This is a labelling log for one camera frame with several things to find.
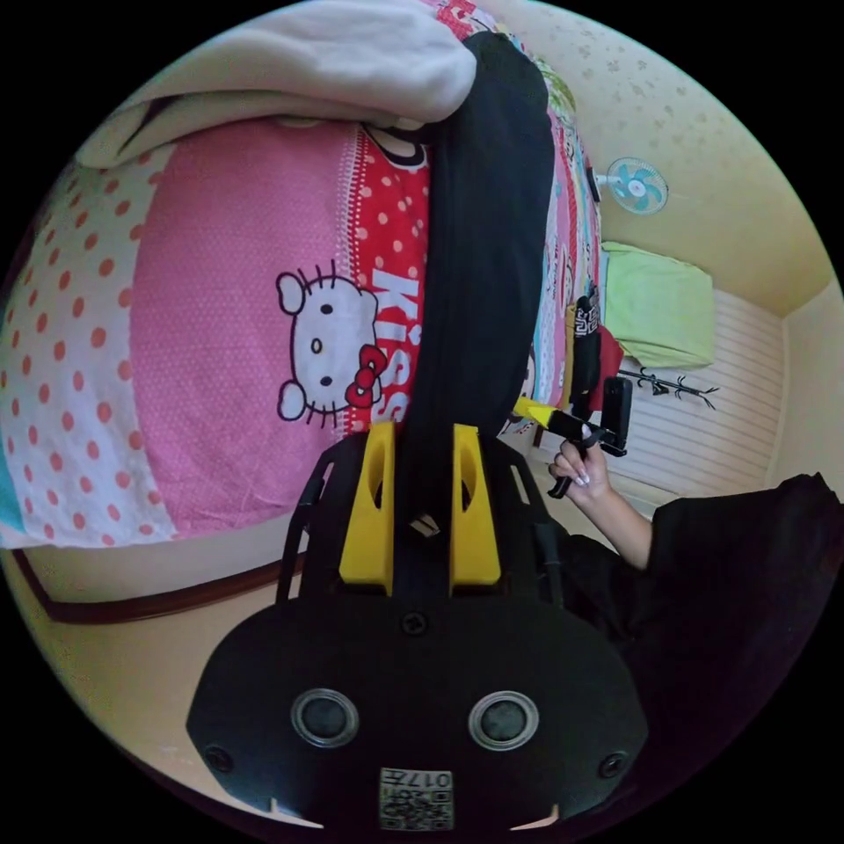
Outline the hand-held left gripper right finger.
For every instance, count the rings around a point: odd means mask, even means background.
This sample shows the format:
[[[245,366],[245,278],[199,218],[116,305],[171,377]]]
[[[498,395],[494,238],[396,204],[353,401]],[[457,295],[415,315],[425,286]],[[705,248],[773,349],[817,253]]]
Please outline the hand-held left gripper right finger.
[[[453,428],[451,587],[494,587],[501,578],[481,442],[475,427]]]

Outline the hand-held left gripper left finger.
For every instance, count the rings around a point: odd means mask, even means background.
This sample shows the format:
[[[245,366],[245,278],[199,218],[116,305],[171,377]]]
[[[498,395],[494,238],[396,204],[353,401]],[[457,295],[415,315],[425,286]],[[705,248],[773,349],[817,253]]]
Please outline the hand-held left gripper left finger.
[[[346,586],[393,586],[395,467],[395,424],[374,424],[367,433],[338,569]]]

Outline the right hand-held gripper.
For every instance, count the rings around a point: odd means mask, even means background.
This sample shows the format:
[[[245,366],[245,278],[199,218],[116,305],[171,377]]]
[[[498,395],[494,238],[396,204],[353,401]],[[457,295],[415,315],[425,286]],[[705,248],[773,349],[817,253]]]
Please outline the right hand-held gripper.
[[[561,444],[568,440],[585,447],[598,444],[601,448],[587,423],[561,412],[556,407],[542,404],[531,398],[519,397],[513,409],[513,415],[531,420],[542,428],[543,433],[551,433],[557,436],[561,440]],[[554,487],[555,495],[559,498],[566,496],[570,482],[568,480],[559,482],[555,479],[554,481],[556,484]]]

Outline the person's right hand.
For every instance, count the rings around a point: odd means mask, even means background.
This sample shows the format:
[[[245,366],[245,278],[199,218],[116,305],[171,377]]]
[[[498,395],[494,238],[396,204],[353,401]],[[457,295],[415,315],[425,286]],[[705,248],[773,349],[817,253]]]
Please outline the person's right hand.
[[[570,482],[566,497],[582,511],[600,503],[612,491],[607,461],[598,444],[585,447],[564,441],[549,465],[549,473],[556,481]]]

